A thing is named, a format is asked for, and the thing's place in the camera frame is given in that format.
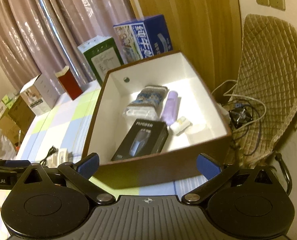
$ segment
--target metal screw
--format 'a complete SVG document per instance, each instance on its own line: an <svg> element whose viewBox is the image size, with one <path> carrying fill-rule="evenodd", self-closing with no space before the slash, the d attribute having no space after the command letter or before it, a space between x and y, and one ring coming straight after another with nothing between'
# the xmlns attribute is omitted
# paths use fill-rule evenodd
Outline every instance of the metal screw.
<svg viewBox="0 0 297 240"><path fill-rule="evenodd" d="M100 204L105 204L105 203L111 202L113 199L113 196L111 194L102 193L97 195L96 199L99 201Z"/></svg>
<svg viewBox="0 0 297 240"><path fill-rule="evenodd" d="M184 196L184 198L188 201L188 202L195 202L195 201L198 201L200 199L200 196L198 194L195 194L195 193L189 193L189 194L186 194Z"/></svg>

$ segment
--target quilted cushion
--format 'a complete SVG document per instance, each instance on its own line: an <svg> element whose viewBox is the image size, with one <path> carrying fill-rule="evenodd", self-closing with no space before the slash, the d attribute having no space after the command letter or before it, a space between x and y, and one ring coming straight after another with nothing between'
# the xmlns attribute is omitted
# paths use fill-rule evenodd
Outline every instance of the quilted cushion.
<svg viewBox="0 0 297 240"><path fill-rule="evenodd" d="M241 149L236 157L243 166L253 166L271 153L297 111L297 28L276 17L247 15L234 94L257 98L267 107L261 120L261 140L254 154L245 156L255 148L258 122L250 126L246 136L237 140ZM262 115L263 106L251 103ZM233 138L244 132L233 134ZM227 161L234 158L234 151L230 150Z"/></svg>

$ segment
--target checkered tablecloth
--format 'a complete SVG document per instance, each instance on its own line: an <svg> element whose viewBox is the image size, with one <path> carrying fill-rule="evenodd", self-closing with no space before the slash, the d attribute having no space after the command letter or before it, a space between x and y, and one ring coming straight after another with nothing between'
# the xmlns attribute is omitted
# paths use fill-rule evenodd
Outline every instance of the checkered tablecloth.
<svg viewBox="0 0 297 240"><path fill-rule="evenodd" d="M17 155L18 160L38 162L46 157L48 150L67 148L73 155L73 162L81 159L91 117L98 99L100 86L93 81L85 86L84 93L72 101L65 93L56 106L48 113L37 116L23 140ZM158 185L115 190L95 178L91 182L100 186L116 198L119 195L178 195L181 197L206 181L204 176L197 176ZM0 219L0 240L7 237L7 230Z"/></svg>

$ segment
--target open box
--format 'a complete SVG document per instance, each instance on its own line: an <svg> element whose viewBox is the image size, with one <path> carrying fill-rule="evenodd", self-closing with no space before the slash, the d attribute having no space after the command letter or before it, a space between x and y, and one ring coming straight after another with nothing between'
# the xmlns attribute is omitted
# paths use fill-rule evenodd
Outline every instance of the open box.
<svg viewBox="0 0 297 240"><path fill-rule="evenodd" d="M178 92L178 117L205 123L208 138L190 144L185 133L172 133L161 153L111 161L135 119L123 116L126 106L146 85L163 85ZM107 73L86 137L82 157L96 152L100 167L94 177L111 188L138 187L199 175L196 159L205 153L223 163L231 132L210 91L181 52L168 52L130 63Z"/></svg>

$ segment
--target purple tube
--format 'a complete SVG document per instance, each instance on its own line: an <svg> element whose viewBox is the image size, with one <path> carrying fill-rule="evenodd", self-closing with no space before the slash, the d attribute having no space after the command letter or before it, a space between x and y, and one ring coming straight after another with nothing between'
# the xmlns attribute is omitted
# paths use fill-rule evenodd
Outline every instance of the purple tube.
<svg viewBox="0 0 297 240"><path fill-rule="evenodd" d="M167 126L173 124L177 119L177 98L178 93L176 91L169 92L161 116L161 121L166 122Z"/></svg>

